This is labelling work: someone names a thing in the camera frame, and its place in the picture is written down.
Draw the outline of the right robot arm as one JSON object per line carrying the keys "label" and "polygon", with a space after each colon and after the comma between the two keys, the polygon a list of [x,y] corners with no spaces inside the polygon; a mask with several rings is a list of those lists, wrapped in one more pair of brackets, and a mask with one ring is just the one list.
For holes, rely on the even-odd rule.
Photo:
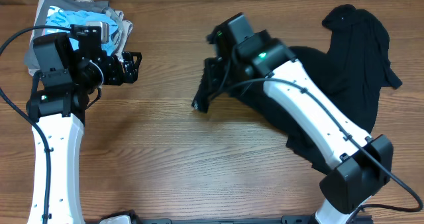
{"label": "right robot arm", "polygon": [[193,106],[206,111],[222,93],[254,85],[268,99],[265,109],[285,111],[316,146],[329,167],[320,181],[322,206],[310,223],[354,223],[366,201],[392,178],[394,148],[353,123],[315,85],[297,56],[265,30],[254,32],[238,13],[207,36],[215,58],[205,60],[203,87]]}

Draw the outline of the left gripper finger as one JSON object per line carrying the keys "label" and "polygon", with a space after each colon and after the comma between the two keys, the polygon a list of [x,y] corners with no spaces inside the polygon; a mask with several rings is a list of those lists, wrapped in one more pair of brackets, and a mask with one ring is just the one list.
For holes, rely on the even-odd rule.
{"label": "left gripper finger", "polygon": [[140,52],[123,51],[123,64],[126,67],[139,68],[142,61],[142,54]]}
{"label": "left gripper finger", "polygon": [[138,66],[134,63],[124,63],[124,82],[133,84],[138,79]]}

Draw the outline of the black t-shirt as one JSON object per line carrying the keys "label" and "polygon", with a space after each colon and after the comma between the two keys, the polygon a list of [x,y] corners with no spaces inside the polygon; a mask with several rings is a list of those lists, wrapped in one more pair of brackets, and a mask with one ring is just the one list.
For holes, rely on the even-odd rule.
{"label": "black t-shirt", "polygon": [[[335,7],[322,25],[331,31],[328,51],[291,46],[284,50],[284,58],[297,58],[307,75],[342,113],[360,128],[371,131],[376,122],[380,90],[401,86],[388,58],[389,34],[372,13],[350,4]],[[262,80],[267,71],[256,68],[252,59],[262,59],[261,48],[271,41],[269,33],[254,32],[245,15],[238,13],[216,26],[207,41],[216,48],[214,58],[231,61],[224,92],[285,132],[287,147],[310,161],[314,169],[329,173],[330,167],[306,132],[264,93]],[[210,102],[200,101],[197,91],[192,106],[205,113]]]}

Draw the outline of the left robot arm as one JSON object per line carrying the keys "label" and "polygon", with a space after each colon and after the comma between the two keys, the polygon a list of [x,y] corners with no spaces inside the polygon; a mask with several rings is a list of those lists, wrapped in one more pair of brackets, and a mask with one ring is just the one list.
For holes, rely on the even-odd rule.
{"label": "left robot arm", "polygon": [[34,74],[26,110],[34,127],[34,187],[29,223],[84,223],[80,204],[79,157],[89,95],[104,85],[132,84],[138,79],[139,52],[123,59],[102,49],[109,25],[88,22],[70,31],[33,40],[39,69]]}

